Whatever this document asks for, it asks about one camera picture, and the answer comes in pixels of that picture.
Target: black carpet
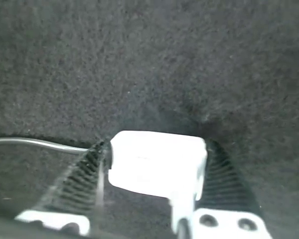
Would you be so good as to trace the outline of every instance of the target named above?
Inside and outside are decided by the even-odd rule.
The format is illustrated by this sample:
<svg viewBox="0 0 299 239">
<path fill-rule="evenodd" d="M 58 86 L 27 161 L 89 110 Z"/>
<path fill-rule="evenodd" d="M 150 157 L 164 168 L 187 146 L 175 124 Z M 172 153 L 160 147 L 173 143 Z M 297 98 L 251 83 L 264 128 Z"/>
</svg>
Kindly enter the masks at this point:
<svg viewBox="0 0 299 239">
<path fill-rule="evenodd" d="M 123 129 L 212 137 L 275 239 L 299 239 L 299 1 L 0 0 L 0 136 L 89 145 Z M 72 156 L 0 146 L 0 203 Z M 107 186 L 102 228 L 173 238 L 166 200 Z"/>
</svg>

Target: mounting hole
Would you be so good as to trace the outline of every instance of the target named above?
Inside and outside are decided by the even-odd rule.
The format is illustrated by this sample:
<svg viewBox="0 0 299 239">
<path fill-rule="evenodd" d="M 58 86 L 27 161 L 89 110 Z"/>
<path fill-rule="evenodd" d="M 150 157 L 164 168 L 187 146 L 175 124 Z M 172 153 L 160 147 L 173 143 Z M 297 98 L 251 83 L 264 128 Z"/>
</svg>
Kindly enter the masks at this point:
<svg viewBox="0 0 299 239">
<path fill-rule="evenodd" d="M 218 222 L 217 222 L 216 218 L 214 218 L 213 216 L 208 215 L 208 214 L 201 216 L 199 219 L 199 223 L 201 223 L 204 226 L 209 227 L 209 228 L 218 226 Z"/>
<path fill-rule="evenodd" d="M 77 223 L 68 223 L 62 227 L 61 232 L 72 235 L 79 235 L 80 228 L 79 225 L 77 225 Z"/>
<path fill-rule="evenodd" d="M 247 219 L 247 218 L 240 219 L 238 221 L 238 226 L 239 226 L 239 228 L 246 230 L 246 231 L 256 231 L 257 230 L 256 224 L 252 220 Z"/>
<path fill-rule="evenodd" d="M 38 227 L 38 228 L 42 228 L 43 227 L 43 222 L 40 221 L 40 220 L 35 220 L 35 221 L 32 221 L 32 222 L 29 222 L 30 225 L 33 225 L 35 227 Z"/>
</svg>

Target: carpet surface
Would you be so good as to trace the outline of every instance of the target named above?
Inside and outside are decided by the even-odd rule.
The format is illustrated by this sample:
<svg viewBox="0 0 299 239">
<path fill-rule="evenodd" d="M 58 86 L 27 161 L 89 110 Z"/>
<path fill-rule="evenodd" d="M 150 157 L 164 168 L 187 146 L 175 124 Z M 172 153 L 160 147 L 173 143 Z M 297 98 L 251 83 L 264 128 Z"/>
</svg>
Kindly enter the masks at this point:
<svg viewBox="0 0 299 239">
<path fill-rule="evenodd" d="M 299 239 L 299 0 L 0 0 L 0 136 L 123 129 L 219 141 L 273 237 Z M 0 203 L 31 206 L 73 159 L 0 146 Z M 104 230 L 173 238 L 166 200 L 105 197 Z"/>
</svg>

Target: wire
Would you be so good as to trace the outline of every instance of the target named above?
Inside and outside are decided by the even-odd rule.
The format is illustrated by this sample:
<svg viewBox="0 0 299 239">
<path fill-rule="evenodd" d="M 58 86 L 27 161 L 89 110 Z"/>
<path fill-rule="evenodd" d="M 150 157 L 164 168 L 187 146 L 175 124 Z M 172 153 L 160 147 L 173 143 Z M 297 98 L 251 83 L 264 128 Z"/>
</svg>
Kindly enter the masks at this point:
<svg viewBox="0 0 299 239">
<path fill-rule="evenodd" d="M 70 154 L 81 154 L 87 151 L 87 148 L 78 148 L 67 146 L 59 143 L 53 143 L 45 140 L 34 139 L 34 138 L 22 138 L 22 137 L 3 137 L 0 138 L 0 145 L 2 144 L 25 144 L 25 145 L 34 145 L 40 146 L 43 148 L 53 149 L 63 153 Z"/>
</svg>

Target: ribbed rubber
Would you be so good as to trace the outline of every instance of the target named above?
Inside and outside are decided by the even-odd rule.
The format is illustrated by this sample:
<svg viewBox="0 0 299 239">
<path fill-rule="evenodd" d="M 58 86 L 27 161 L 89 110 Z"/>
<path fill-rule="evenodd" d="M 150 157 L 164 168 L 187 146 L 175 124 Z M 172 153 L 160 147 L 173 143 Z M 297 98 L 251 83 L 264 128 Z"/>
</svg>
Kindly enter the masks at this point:
<svg viewBox="0 0 299 239">
<path fill-rule="evenodd" d="M 55 180 L 33 209 L 78 214 L 89 218 L 96 207 L 100 166 L 103 164 L 103 170 L 106 170 L 110 151 L 109 142 L 93 145 Z"/>
<path fill-rule="evenodd" d="M 206 149 L 203 194 L 195 207 L 250 212 L 262 217 L 255 195 L 225 150 L 212 140 L 206 140 Z"/>
</svg>

